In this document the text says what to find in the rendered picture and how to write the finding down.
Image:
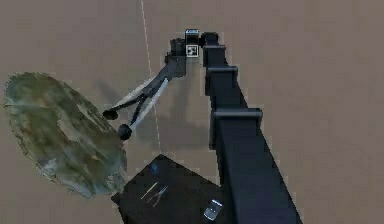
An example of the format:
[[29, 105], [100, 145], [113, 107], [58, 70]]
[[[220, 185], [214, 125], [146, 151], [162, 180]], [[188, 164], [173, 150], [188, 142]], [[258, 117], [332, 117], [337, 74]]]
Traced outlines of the yellow pencil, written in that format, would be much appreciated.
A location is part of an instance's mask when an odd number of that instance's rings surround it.
[[141, 196], [140, 200], [144, 199], [144, 197], [158, 184], [158, 182], [155, 182], [147, 191]]

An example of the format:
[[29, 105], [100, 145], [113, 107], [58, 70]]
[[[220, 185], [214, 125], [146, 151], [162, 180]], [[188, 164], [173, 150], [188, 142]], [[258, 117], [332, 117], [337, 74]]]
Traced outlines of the silver mobile phone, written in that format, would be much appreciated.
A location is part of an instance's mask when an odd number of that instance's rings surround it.
[[219, 201], [212, 199], [205, 209], [203, 215], [206, 219], [214, 221], [220, 213], [222, 207], [223, 205]]

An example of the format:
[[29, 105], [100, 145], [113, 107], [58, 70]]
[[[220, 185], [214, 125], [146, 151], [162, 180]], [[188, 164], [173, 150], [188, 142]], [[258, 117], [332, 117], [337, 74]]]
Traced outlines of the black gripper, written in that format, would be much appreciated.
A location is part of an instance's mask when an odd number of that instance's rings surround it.
[[[167, 77], [170, 79], [183, 77], [186, 75], [185, 40], [182, 38], [172, 39], [170, 47], [171, 49], [165, 57]], [[117, 129], [122, 141], [131, 137], [132, 132], [154, 107], [167, 84], [167, 78], [161, 80], [158, 76], [152, 77], [132, 90], [114, 106], [102, 112], [107, 120], [115, 120], [118, 118], [119, 110], [134, 104], [137, 105], [130, 123], [121, 124]]]

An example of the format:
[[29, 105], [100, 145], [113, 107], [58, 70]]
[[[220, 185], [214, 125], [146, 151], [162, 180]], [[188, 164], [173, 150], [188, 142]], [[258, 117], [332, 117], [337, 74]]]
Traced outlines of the grey pliers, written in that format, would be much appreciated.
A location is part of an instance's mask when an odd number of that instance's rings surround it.
[[154, 193], [148, 200], [147, 204], [151, 204], [153, 207], [156, 207], [157, 204], [160, 202], [163, 194], [167, 191], [168, 187], [164, 186], [159, 191]]

